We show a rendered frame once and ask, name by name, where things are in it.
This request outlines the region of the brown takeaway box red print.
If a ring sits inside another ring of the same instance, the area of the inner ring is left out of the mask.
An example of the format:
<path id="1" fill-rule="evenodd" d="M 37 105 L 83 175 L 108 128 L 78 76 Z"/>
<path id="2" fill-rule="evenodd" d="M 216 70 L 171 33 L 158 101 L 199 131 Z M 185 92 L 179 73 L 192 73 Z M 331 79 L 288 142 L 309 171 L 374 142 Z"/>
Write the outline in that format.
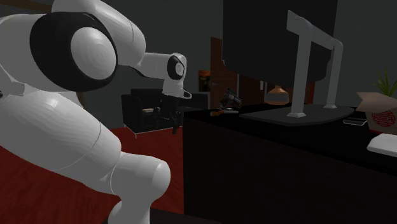
<path id="1" fill-rule="evenodd" d="M 364 112 L 370 132 L 397 135 L 397 98 L 378 92 L 358 92 L 361 103 L 356 111 Z"/>

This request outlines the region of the black television on grey stand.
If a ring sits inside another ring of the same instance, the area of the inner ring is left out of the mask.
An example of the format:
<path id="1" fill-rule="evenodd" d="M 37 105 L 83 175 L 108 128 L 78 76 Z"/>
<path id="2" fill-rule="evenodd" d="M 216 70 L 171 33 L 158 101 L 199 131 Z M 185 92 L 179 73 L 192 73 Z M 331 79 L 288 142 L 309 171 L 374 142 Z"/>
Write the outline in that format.
<path id="1" fill-rule="evenodd" d="M 242 114 L 284 126 L 351 115 L 335 99 L 343 44 L 333 37 L 338 0 L 223 0 L 222 59 L 233 73 L 293 89 L 292 105 Z"/>

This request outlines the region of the white flat rounded object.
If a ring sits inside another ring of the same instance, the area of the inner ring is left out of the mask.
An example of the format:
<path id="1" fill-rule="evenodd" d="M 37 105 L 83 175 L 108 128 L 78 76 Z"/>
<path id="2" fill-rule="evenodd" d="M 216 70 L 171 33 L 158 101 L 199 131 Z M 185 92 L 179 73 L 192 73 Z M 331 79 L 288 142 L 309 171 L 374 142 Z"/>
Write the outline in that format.
<path id="1" fill-rule="evenodd" d="M 379 134 L 366 147 L 368 151 L 397 158 L 397 135 Z"/>

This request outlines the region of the brown round vase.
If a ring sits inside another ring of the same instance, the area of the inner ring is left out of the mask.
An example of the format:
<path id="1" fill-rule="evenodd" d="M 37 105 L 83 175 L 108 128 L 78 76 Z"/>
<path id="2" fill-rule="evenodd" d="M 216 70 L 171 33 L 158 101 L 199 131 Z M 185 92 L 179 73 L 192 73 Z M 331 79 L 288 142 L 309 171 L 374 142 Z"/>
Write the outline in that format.
<path id="1" fill-rule="evenodd" d="M 280 86 L 276 85 L 266 94 L 265 102 L 270 105 L 285 105 L 289 103 L 289 94 Z"/>

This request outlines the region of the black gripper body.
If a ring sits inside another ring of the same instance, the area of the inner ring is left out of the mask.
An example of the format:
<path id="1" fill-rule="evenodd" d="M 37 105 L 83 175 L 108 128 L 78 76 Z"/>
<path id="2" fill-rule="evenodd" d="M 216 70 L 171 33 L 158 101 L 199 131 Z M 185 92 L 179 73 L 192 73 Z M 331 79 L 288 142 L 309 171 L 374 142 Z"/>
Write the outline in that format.
<path id="1" fill-rule="evenodd" d="M 178 117 L 178 106 L 180 98 L 162 94 L 160 101 L 160 114 L 163 118 L 171 119 Z"/>

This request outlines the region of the grey flat remote control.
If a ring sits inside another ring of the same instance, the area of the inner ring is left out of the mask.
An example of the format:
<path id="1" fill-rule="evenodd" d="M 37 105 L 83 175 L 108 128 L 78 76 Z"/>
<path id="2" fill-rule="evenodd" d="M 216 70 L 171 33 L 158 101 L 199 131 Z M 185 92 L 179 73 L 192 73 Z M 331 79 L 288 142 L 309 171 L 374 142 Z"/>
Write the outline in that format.
<path id="1" fill-rule="evenodd" d="M 367 120 L 365 118 L 349 117 L 349 118 L 343 119 L 344 124 L 355 125 L 355 126 L 363 126 L 366 122 L 367 122 Z"/>

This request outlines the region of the dark orange wall picture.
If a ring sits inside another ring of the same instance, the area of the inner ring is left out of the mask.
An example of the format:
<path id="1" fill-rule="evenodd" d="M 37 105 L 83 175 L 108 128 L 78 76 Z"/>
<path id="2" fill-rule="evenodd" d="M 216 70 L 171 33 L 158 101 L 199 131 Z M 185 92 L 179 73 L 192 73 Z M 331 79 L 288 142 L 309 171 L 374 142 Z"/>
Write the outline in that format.
<path id="1" fill-rule="evenodd" d="M 210 80 L 211 80 L 211 72 L 199 70 L 198 71 L 198 89 L 200 92 L 209 92 L 210 91 Z"/>

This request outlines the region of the green potted plant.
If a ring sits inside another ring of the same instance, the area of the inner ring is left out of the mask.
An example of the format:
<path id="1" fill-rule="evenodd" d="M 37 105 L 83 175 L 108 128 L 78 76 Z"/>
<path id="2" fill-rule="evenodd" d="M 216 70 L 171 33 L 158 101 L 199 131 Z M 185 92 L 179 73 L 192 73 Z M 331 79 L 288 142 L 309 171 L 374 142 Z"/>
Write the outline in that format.
<path id="1" fill-rule="evenodd" d="M 377 87 L 384 95 L 392 97 L 397 91 L 397 80 L 395 80 L 393 83 L 389 82 L 386 67 L 384 68 L 384 76 L 381 75 L 379 70 L 377 71 L 377 74 L 379 78 L 373 85 Z"/>

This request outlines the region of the orange handled knife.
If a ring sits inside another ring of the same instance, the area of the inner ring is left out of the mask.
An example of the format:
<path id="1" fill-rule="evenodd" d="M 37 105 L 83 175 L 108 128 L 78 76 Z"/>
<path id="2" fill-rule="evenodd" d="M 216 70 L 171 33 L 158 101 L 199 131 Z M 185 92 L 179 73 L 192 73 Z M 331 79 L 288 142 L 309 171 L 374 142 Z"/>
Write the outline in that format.
<path id="1" fill-rule="evenodd" d="M 210 116 L 220 116 L 220 115 L 224 115 L 224 114 L 239 114 L 239 111 L 233 110 L 230 108 L 226 108 L 226 109 L 222 109 L 219 111 L 210 112 Z"/>

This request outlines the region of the black angular tool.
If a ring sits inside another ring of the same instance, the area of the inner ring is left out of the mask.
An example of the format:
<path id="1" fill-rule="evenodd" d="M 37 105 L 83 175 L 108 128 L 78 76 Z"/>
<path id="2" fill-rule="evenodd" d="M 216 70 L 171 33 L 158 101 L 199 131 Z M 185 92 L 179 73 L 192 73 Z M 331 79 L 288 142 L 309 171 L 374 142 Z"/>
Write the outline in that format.
<path id="1" fill-rule="evenodd" d="M 221 109 L 225 109 L 227 105 L 231 105 L 237 109 L 242 107 L 242 99 L 237 95 L 236 91 L 231 88 L 227 89 L 223 95 L 223 99 L 219 102 Z"/>

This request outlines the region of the black low cabinet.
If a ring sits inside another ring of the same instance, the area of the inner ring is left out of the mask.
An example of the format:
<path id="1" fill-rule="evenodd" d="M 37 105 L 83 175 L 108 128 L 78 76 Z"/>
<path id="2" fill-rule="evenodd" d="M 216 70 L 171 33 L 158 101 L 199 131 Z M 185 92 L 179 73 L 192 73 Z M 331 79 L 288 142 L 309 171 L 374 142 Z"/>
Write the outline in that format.
<path id="1" fill-rule="evenodd" d="M 367 150 L 367 125 L 284 127 L 185 114 L 184 211 L 222 224 L 397 224 L 397 158 Z"/>

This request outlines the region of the brown wooden door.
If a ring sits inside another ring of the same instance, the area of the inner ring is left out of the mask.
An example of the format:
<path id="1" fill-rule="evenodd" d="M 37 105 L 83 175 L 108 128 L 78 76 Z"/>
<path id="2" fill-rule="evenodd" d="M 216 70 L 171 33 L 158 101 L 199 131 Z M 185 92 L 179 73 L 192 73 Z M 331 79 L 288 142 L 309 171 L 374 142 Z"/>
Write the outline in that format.
<path id="1" fill-rule="evenodd" d="M 210 108 L 219 107 L 228 88 L 237 90 L 237 74 L 229 71 L 222 60 L 222 40 L 211 37 Z"/>

